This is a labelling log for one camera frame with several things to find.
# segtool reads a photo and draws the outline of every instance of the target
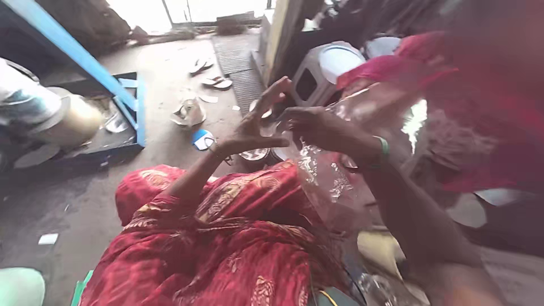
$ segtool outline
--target bracelet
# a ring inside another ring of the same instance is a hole
[[[380,169],[381,168],[381,162],[383,160],[386,160],[387,157],[389,156],[389,143],[387,142],[387,140],[385,140],[384,138],[382,138],[380,136],[372,135],[372,137],[375,137],[375,138],[380,140],[380,143],[381,143],[381,156],[380,156],[380,162],[371,164],[370,168],[371,169]]]
[[[211,137],[205,137],[204,140],[206,139],[210,139],[211,141],[213,141],[213,143],[215,143],[217,145],[217,141],[215,140],[215,138],[211,138]],[[210,150],[215,156],[217,156],[218,158],[221,158],[214,150],[212,150],[212,146],[209,146],[208,147],[208,150]],[[227,157],[225,157],[225,159],[223,160],[226,164],[228,164],[229,166],[232,166],[229,162],[232,162],[232,156],[231,155],[228,155]]]

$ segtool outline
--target wrist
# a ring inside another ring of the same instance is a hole
[[[224,160],[232,155],[230,146],[227,143],[214,143],[210,150],[217,158]]]
[[[366,134],[352,135],[343,141],[346,144],[344,154],[356,160],[376,161],[382,157],[381,140]]]

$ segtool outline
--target green bangle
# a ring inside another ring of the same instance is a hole
[[[376,138],[379,139],[380,142],[381,142],[381,156],[380,156],[380,161],[386,160],[387,157],[389,156],[389,143],[387,142],[387,140],[383,139],[383,138],[380,137],[380,136],[373,135],[372,137],[376,137]],[[381,163],[371,164],[370,167],[371,167],[372,169],[380,169],[380,168],[381,168]]]

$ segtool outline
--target red patterned cloth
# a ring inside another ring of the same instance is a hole
[[[319,226],[294,164],[209,181],[196,212],[161,194],[183,172],[161,165],[124,178],[115,199],[128,224],[102,255],[81,305],[302,306],[310,271],[314,287],[345,288],[339,263],[312,234],[266,221],[279,215]]]

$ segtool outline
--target dirty floor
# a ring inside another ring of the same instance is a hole
[[[201,75],[189,77],[188,66],[197,56],[212,56],[209,38],[174,41],[135,47],[100,59],[112,74],[137,70],[147,94],[147,147],[135,157],[112,156],[100,163],[56,164],[37,167],[0,181],[0,268],[33,267],[46,280],[45,306],[69,305],[76,281],[83,280],[98,262],[121,225],[114,192],[124,175],[143,167],[168,164],[188,168],[204,153],[190,143],[190,135],[169,120],[183,91],[219,97],[217,104],[204,103],[207,119],[202,128],[219,140],[240,121],[234,92],[203,89],[199,80],[220,73],[217,63]],[[65,74],[53,75],[54,84]],[[215,176],[243,172],[239,163],[223,163]],[[46,233],[59,233],[53,246],[38,245]]]

